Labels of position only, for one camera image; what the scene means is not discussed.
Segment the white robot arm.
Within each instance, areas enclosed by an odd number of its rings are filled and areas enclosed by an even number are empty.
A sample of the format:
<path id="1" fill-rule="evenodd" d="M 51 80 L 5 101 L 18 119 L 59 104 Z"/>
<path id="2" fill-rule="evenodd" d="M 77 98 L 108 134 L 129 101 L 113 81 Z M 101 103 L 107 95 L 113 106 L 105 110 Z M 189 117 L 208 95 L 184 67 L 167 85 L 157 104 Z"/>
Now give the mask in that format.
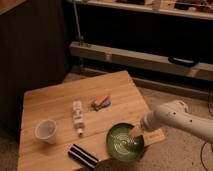
<path id="1" fill-rule="evenodd" d="M 167 125 L 188 132 L 208 143 L 213 143 L 213 120 L 188 113 L 188 106 L 181 100 L 174 100 L 158 105 L 145 114 L 138 126 L 129 132 L 131 138 L 145 132 L 153 132 Z"/>

